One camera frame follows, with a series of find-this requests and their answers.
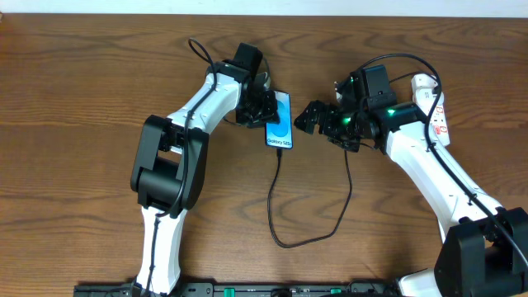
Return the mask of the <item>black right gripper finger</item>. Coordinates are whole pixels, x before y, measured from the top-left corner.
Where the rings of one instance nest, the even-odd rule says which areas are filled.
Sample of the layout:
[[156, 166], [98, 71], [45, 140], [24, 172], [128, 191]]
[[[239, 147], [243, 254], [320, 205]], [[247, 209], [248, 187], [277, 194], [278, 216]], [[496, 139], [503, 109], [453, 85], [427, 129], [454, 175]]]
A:
[[311, 101], [304, 111], [296, 118], [298, 124], [317, 124], [319, 117], [328, 109], [328, 104], [322, 101]]
[[294, 120], [294, 126], [307, 134], [313, 134], [315, 130], [323, 134], [324, 121], [324, 115], [299, 115]]

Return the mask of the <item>blue Galaxy smartphone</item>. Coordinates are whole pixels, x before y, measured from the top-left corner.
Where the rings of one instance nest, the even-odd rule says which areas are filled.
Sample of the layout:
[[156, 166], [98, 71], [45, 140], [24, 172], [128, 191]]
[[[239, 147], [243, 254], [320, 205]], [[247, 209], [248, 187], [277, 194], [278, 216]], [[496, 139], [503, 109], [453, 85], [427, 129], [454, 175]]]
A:
[[275, 95], [279, 122], [266, 124], [265, 144], [278, 149], [292, 149], [294, 142], [290, 95], [278, 91], [275, 91]]

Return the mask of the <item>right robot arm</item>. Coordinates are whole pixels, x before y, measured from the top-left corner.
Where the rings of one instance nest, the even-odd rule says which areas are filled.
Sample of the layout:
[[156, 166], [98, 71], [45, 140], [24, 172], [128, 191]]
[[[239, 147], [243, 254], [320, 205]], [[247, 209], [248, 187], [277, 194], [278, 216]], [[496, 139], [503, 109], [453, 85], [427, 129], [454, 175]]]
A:
[[433, 209], [442, 248], [432, 269], [397, 280], [403, 296], [512, 296], [527, 291], [527, 213], [505, 209], [480, 188], [442, 143], [445, 128], [429, 112], [442, 99], [436, 77], [412, 79], [399, 103], [383, 65], [336, 83], [337, 104], [311, 101], [297, 129], [319, 132], [346, 151], [364, 139], [397, 163]]

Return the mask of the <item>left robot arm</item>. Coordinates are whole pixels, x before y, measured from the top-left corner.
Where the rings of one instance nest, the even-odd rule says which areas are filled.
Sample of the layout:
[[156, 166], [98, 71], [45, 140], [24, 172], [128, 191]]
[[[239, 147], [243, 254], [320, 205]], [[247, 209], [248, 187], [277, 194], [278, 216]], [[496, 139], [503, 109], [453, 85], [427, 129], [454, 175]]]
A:
[[229, 112], [236, 125], [249, 129], [279, 120], [271, 75], [260, 73], [264, 57], [257, 47], [242, 43], [232, 59], [215, 62], [196, 40], [188, 44], [208, 64], [205, 81], [178, 111], [147, 118], [130, 178], [144, 218], [143, 260], [133, 296], [168, 296], [177, 287], [183, 225], [203, 188], [217, 125]]

